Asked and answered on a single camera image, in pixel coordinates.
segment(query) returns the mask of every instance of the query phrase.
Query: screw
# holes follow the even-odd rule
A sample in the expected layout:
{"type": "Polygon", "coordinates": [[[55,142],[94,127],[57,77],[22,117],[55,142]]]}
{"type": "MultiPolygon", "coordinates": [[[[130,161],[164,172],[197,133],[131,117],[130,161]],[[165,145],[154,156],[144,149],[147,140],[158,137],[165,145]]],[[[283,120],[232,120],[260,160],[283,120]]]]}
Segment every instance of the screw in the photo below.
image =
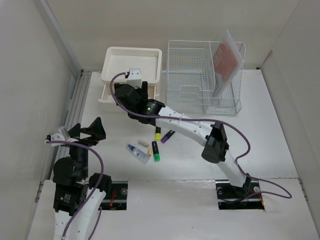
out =
{"type": "Polygon", "coordinates": [[[217,192],[219,195],[221,195],[221,194],[224,193],[222,187],[220,187],[220,186],[216,189],[216,192],[217,192]]]}
{"type": "Polygon", "coordinates": [[[261,190],[260,190],[260,187],[255,186],[255,187],[253,188],[253,191],[254,191],[255,193],[257,193],[257,192],[260,192],[261,190]]]}
{"type": "Polygon", "coordinates": [[[128,189],[126,189],[125,187],[121,189],[121,194],[122,195],[127,195],[128,194],[128,189]]]}

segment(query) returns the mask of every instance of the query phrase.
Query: purple marker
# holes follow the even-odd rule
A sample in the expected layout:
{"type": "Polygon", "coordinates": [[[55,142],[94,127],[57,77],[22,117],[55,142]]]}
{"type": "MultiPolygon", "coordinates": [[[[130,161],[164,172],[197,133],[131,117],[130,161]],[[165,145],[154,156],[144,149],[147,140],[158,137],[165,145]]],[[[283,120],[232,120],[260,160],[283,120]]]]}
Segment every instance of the purple marker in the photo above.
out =
{"type": "Polygon", "coordinates": [[[172,130],[168,131],[168,132],[166,133],[166,135],[164,135],[164,137],[161,138],[161,142],[164,144],[169,138],[171,138],[171,136],[172,136],[174,133],[175,133],[175,131],[172,131],[172,130]]]}

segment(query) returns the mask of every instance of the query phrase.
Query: green marker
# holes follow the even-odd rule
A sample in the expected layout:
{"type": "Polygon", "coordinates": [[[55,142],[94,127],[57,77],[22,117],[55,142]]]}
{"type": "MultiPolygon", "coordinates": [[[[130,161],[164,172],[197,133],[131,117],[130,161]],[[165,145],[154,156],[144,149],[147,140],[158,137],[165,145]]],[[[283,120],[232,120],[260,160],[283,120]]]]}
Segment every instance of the green marker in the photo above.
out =
{"type": "Polygon", "coordinates": [[[153,157],[155,162],[160,161],[159,149],[156,141],[152,142],[153,157]]]}

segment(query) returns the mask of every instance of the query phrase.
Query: white wire rack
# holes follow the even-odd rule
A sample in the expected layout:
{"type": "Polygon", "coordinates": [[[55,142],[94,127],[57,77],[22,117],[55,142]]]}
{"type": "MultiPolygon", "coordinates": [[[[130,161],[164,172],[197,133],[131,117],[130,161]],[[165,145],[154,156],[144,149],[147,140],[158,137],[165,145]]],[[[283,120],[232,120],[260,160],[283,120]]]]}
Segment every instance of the white wire rack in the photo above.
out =
{"type": "MultiPolygon", "coordinates": [[[[212,97],[215,89],[213,55],[218,41],[179,41],[168,43],[166,104],[186,114],[236,115],[241,110],[240,86],[242,69],[222,92],[212,97]]],[[[245,45],[236,42],[242,57],[245,45]]]]}

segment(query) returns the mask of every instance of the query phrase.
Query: white storage box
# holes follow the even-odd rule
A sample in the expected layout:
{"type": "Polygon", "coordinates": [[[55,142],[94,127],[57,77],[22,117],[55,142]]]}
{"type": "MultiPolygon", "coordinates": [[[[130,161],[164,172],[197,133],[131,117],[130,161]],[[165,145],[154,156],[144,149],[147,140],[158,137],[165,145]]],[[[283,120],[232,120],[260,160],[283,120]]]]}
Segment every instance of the white storage box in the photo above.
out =
{"type": "MultiPolygon", "coordinates": [[[[135,48],[135,47],[109,47],[106,51],[101,79],[104,83],[102,96],[98,101],[106,111],[119,111],[115,107],[111,93],[110,81],[112,78],[130,69],[140,69],[142,81],[148,82],[148,97],[156,97],[157,83],[161,77],[162,71],[162,51],[155,48],[135,48]]],[[[117,83],[125,83],[125,76],[119,76],[117,83]]]]}

